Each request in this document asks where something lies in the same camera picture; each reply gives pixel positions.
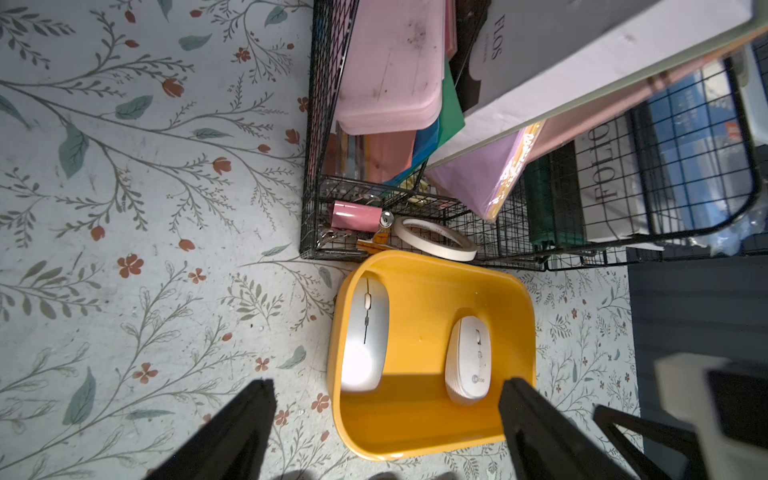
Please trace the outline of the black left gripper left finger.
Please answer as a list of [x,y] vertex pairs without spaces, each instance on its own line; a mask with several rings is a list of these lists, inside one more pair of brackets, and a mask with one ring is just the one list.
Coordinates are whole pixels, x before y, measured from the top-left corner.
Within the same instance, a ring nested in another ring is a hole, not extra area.
[[275,414],[274,382],[254,380],[148,477],[257,479]]

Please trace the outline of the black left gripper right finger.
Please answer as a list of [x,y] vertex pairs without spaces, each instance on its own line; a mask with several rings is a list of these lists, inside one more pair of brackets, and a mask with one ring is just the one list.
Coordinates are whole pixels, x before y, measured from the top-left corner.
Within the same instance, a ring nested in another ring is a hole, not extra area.
[[499,401],[518,479],[630,479],[526,380],[504,382]]

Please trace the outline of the small white mouse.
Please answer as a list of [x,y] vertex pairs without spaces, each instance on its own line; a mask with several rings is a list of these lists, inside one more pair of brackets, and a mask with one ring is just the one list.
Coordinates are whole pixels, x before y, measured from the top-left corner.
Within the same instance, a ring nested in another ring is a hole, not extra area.
[[459,319],[451,331],[445,362],[449,398],[459,405],[484,399],[491,385],[492,349],[485,322],[475,316]]

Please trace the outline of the silver grey mouse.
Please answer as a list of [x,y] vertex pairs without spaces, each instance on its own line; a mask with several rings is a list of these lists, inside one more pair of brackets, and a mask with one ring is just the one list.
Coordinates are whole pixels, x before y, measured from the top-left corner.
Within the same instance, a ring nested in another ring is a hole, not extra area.
[[389,294],[375,276],[365,275],[358,281],[348,320],[341,390],[370,392],[383,376],[390,327]]

